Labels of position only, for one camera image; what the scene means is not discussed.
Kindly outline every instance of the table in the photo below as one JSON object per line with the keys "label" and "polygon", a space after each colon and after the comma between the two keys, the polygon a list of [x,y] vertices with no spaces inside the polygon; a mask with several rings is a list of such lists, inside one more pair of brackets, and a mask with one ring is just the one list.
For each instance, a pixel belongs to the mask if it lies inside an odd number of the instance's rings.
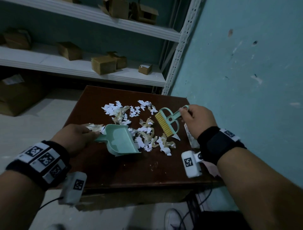
{"label": "table", "polygon": [[[168,107],[172,112],[189,104],[186,98],[164,96],[151,93],[139,93],[95,86],[87,86],[79,101],[67,119],[68,124],[112,124],[112,118],[101,108],[105,104],[120,101],[122,106],[140,106],[138,100],[150,101],[157,110]],[[139,119],[147,118],[155,122],[152,127],[156,136],[162,136],[163,130],[158,124],[155,114],[145,108],[140,116],[130,118],[131,128],[139,128]],[[172,156],[166,156],[160,147],[152,151],[142,150],[140,154],[130,154],[115,157],[107,151],[105,143],[93,143],[84,149],[77,157],[71,159],[71,172],[82,171],[87,174],[85,189],[101,189],[123,191],[129,188],[190,188],[191,186],[210,183],[214,178],[203,168],[203,176],[187,178],[181,159],[181,153],[191,150],[184,124],[180,121],[178,136],[181,141],[172,137],[168,141],[176,143],[176,149],[171,149]]]}

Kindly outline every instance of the brush bristles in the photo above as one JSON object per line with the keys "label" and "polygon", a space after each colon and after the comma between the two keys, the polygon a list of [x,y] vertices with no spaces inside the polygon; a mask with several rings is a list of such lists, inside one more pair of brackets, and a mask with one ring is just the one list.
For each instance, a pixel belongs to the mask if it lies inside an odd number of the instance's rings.
{"label": "brush bristles", "polygon": [[170,137],[171,135],[173,135],[173,132],[171,131],[170,127],[168,126],[168,124],[166,123],[166,120],[164,119],[164,117],[162,116],[161,113],[157,113],[155,115],[157,121],[159,122],[161,128],[163,129],[165,135],[167,137]]}

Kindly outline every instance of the person's left hand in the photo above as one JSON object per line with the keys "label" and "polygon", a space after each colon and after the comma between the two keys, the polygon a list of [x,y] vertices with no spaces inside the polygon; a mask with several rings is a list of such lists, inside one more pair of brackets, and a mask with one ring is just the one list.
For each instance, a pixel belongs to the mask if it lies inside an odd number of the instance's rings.
{"label": "person's left hand", "polygon": [[69,124],[57,132],[51,141],[63,146],[74,157],[99,135],[100,132],[92,132],[83,125]]}

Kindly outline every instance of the dustpan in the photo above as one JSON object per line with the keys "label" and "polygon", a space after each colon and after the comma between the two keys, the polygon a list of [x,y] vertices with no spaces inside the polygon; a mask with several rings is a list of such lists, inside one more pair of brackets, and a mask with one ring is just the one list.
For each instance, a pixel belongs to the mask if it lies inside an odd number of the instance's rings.
{"label": "dustpan", "polygon": [[104,134],[101,134],[95,142],[105,142],[107,150],[115,156],[140,153],[127,125],[106,125]]}

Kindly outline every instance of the teal wall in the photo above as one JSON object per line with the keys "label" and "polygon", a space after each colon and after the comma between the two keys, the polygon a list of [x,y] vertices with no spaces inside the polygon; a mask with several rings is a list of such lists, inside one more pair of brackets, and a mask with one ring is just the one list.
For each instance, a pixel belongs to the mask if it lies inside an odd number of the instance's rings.
{"label": "teal wall", "polygon": [[[296,0],[207,0],[171,91],[211,109],[220,127],[301,187],[302,12]],[[235,206],[225,188],[208,204]]]}
{"label": "teal wall", "polygon": [[[83,0],[97,6],[97,0]],[[174,0],[142,0],[159,11],[157,24],[167,26]],[[105,54],[117,51],[131,60],[158,63],[163,41],[106,25],[0,1],[0,32],[8,26],[27,29],[33,40],[44,44],[71,41],[84,51]]]}

